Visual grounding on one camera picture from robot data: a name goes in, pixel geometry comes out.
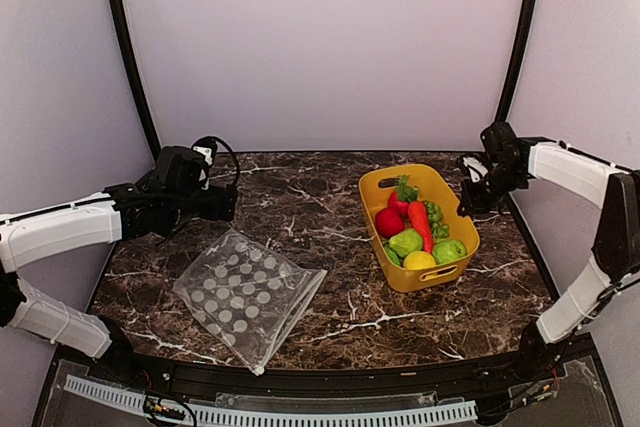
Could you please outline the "green toy grapes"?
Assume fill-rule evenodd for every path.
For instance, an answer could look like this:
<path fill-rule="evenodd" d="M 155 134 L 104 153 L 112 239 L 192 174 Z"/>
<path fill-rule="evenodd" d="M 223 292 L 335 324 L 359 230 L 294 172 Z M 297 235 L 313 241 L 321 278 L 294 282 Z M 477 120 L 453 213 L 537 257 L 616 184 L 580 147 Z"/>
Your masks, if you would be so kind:
<path fill-rule="evenodd" d="M 435 202 L 424 203 L 432 237 L 435 241 L 448 239 L 450 235 L 449 225 L 444 221 L 441 207 Z"/>

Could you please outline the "red toy radish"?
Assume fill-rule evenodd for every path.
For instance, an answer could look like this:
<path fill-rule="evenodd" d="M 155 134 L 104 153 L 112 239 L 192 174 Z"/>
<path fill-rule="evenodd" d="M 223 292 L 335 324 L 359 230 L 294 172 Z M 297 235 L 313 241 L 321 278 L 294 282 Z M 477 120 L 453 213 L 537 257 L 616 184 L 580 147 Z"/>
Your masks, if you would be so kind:
<path fill-rule="evenodd" d="M 399 194 L 393 191 L 389 196 L 387 207 L 395 211 L 401 218 L 406 219 L 408 217 L 409 204 L 409 201 L 401 200 Z"/>

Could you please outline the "black left frame post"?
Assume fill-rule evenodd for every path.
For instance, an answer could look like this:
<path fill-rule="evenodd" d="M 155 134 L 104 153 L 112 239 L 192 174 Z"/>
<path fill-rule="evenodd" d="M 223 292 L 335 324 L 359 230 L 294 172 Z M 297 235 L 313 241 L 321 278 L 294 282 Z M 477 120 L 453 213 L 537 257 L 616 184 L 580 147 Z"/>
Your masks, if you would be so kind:
<path fill-rule="evenodd" d="M 149 108 L 142 78 L 138 69 L 137 59 L 127 22 L 124 0 L 108 1 L 120 55 L 134 101 L 136 114 L 142 127 L 149 152 L 153 158 L 156 158 L 160 152 L 161 144 L 152 119 L 151 110 Z"/>

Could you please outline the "black frame post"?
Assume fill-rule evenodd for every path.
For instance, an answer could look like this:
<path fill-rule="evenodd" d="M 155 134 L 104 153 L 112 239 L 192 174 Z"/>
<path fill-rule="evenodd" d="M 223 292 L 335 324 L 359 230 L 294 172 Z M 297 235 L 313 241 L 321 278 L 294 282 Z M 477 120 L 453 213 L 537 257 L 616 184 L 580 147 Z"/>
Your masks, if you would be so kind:
<path fill-rule="evenodd" d="M 521 0 L 513 45 L 494 121 L 506 122 L 514 101 L 524 63 L 537 0 Z"/>
<path fill-rule="evenodd" d="M 108 1 L 120 55 L 134 101 L 136 114 L 142 127 L 149 152 L 153 158 L 156 158 L 160 152 L 161 144 L 152 119 L 151 110 L 149 108 L 142 78 L 138 69 L 137 59 L 127 22 L 124 0 Z"/>

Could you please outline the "green toy chayote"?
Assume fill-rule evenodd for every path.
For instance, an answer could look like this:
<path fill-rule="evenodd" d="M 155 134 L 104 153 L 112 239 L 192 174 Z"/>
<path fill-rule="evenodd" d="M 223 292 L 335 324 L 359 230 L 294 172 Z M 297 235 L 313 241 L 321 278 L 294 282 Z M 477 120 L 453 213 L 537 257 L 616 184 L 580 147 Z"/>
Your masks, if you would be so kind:
<path fill-rule="evenodd" d="M 420 251 L 424 247 L 424 241 L 418 231 L 413 228 L 394 235 L 388 241 L 389 247 L 400 258 L 405 258 L 415 251 Z"/>

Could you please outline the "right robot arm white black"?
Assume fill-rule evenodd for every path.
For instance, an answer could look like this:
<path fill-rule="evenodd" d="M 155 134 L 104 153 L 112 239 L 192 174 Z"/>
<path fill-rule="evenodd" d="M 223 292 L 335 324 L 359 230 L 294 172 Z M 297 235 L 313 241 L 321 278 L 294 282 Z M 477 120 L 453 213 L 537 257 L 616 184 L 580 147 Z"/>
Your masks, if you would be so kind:
<path fill-rule="evenodd" d="M 530 381 L 549 363 L 547 346 L 595 320 L 638 280 L 639 173 L 564 141 L 519 137 L 507 122 L 492 123 L 480 138 L 483 152 L 458 161 L 465 175 L 459 215 L 487 212 L 532 181 L 542 184 L 535 199 L 552 187 L 561 190 L 540 207 L 522 203 L 563 289 L 524 335 L 527 345 L 511 357 L 511 373 Z"/>

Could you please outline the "red toy apple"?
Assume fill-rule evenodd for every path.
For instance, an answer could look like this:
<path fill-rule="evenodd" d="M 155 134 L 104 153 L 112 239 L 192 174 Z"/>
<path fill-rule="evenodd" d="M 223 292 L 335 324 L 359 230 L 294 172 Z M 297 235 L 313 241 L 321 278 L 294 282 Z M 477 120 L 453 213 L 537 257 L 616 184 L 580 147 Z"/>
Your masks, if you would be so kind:
<path fill-rule="evenodd" d="M 389 239 L 405 229 L 405 223 L 399 213 L 392 208 L 385 208 L 375 216 L 375 227 L 377 233 Z"/>

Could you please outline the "small right wrist webcam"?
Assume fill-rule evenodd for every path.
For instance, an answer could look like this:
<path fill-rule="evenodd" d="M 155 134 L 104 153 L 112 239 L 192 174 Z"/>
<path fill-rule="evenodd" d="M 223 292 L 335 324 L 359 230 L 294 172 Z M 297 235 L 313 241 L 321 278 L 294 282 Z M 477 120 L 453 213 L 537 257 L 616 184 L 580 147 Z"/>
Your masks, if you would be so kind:
<path fill-rule="evenodd" d="M 489 171 L 483 157 L 477 153 L 460 156 L 457 160 L 457 165 L 473 183 L 480 182 Z"/>

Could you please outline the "yellow toy lemon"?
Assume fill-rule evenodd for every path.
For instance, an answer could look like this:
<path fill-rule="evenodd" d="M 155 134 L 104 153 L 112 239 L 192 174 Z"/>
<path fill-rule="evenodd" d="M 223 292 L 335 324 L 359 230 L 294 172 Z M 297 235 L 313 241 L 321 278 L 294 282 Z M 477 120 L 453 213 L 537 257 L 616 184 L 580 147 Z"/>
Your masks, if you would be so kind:
<path fill-rule="evenodd" d="M 407 270 L 425 270 L 436 267 L 437 261 L 428 252 L 414 251 L 404 258 L 402 266 Z"/>

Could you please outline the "black right frame post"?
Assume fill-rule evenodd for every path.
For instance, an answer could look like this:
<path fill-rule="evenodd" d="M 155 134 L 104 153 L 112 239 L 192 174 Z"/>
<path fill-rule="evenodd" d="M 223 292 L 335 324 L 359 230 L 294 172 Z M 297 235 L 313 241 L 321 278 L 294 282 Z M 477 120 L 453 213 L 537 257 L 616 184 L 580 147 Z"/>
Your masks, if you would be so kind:
<path fill-rule="evenodd" d="M 524 63 L 537 0 L 521 0 L 513 45 L 494 121 L 506 122 L 514 101 Z"/>

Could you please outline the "clear dotted zip top bag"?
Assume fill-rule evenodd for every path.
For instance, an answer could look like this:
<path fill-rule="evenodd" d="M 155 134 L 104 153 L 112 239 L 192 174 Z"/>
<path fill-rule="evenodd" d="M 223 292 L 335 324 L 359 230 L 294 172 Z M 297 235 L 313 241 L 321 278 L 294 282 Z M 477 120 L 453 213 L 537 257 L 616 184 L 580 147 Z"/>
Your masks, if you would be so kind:
<path fill-rule="evenodd" d="M 261 376 L 326 275 L 229 229 L 190 264 L 173 291 L 207 332 Z"/>

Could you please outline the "green toy cucumber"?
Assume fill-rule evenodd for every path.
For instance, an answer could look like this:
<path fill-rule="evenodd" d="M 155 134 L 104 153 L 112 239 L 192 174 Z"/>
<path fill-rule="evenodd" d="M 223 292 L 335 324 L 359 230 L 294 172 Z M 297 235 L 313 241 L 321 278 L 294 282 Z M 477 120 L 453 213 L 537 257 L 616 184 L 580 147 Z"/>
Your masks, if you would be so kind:
<path fill-rule="evenodd" d="M 397 252 L 396 252 L 396 251 L 394 251 L 394 250 L 391 248 L 391 246 L 390 246 L 390 244 L 389 244 L 388 242 L 386 242 L 386 243 L 384 243 L 384 244 L 383 244 L 383 248 L 384 248 L 384 251 L 385 251 L 385 253 L 386 253 L 387 257 L 390 259 L 390 261 L 391 261 L 394 265 L 397 265 L 397 266 L 399 266 L 399 267 L 402 267 L 402 266 L 403 266 L 403 258 L 402 258 L 401 256 L 399 256 L 399 255 L 397 254 Z"/>

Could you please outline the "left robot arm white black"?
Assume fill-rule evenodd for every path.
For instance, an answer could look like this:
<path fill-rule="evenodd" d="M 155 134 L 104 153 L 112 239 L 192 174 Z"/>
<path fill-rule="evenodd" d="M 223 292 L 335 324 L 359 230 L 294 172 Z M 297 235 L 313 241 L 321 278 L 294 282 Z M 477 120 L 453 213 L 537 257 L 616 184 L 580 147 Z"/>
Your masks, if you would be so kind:
<path fill-rule="evenodd" d="M 111 321 L 84 314 L 58 301 L 18 274 L 20 268 L 67 251 L 134 240 L 148 234 L 171 238 L 192 218 L 229 222 L 234 217 L 235 172 L 225 186 L 209 181 L 219 148 L 208 136 L 190 147 L 161 149 L 154 167 L 134 183 L 105 188 L 76 201 L 1 218 L 1 324 L 52 344 L 71 347 L 120 383 L 141 374 L 140 359 Z"/>

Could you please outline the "orange toy carrot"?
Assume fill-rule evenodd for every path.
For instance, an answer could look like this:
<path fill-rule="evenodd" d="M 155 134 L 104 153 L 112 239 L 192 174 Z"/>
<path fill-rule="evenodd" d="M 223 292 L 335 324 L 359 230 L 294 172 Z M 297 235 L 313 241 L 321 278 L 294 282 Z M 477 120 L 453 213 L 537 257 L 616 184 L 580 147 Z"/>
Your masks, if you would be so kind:
<path fill-rule="evenodd" d="M 425 205 L 420 201 L 411 202 L 408 207 L 408 218 L 413 229 L 418 231 L 423 238 L 423 250 L 431 254 L 435 242 L 431 234 Z"/>

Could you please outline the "green toy guava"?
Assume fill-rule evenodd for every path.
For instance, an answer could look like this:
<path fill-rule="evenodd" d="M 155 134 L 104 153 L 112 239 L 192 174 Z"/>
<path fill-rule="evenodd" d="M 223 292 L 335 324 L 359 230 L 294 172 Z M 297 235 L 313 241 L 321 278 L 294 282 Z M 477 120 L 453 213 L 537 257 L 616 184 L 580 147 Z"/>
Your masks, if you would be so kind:
<path fill-rule="evenodd" d="M 438 264 L 448 264 L 465 257 L 467 249 L 458 239 L 445 239 L 435 244 L 432 255 Z"/>

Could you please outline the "black front rail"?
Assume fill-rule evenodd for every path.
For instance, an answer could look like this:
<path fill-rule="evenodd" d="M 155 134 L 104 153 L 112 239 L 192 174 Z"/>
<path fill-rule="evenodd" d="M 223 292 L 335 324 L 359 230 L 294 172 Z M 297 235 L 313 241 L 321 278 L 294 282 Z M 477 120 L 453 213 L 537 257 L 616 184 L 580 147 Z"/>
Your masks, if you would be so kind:
<path fill-rule="evenodd" d="M 220 393 L 337 398 L 429 390 L 485 396 L 525 381 L 513 371 L 516 357 L 516 353 L 508 352 L 466 361 L 364 370 L 269 369 L 256 376 L 242 367 L 135 356 L 150 375 L 154 390 L 198 399 L 214 398 Z"/>

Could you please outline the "yellow plastic basket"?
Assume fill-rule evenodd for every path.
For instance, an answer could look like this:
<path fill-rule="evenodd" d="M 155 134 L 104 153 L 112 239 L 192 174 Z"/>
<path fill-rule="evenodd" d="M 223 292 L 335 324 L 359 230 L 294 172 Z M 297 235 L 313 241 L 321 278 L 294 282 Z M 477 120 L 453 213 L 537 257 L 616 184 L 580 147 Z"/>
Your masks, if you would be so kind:
<path fill-rule="evenodd" d="M 480 240 L 459 199 L 432 167 L 407 164 L 359 180 L 364 218 L 389 286 L 402 293 L 457 280 Z"/>

